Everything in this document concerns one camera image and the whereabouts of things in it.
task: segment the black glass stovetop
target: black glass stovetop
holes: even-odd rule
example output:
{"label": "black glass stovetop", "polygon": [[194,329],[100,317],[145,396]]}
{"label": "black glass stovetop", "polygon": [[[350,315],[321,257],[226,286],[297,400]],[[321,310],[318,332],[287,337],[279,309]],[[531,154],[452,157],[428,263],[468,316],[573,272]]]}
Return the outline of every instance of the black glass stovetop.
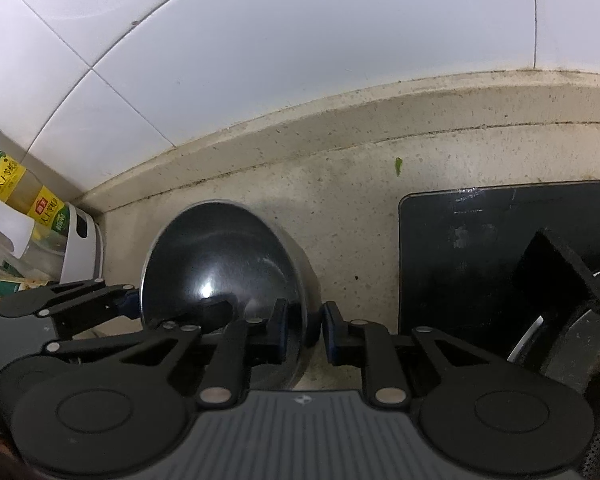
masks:
{"label": "black glass stovetop", "polygon": [[543,227],[600,270],[600,181],[419,193],[398,209],[399,333],[433,326],[507,356],[539,315],[511,277]]}

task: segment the screw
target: screw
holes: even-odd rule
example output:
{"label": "screw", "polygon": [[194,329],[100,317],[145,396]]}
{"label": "screw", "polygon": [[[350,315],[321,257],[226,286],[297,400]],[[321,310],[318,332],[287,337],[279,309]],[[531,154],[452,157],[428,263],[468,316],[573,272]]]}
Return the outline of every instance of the screw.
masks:
{"label": "screw", "polygon": [[376,400],[383,404],[400,404],[407,398],[407,394],[400,388],[380,388],[376,391]]}
{"label": "screw", "polygon": [[212,386],[200,392],[200,400],[207,404],[222,404],[232,397],[231,391],[222,386]]}

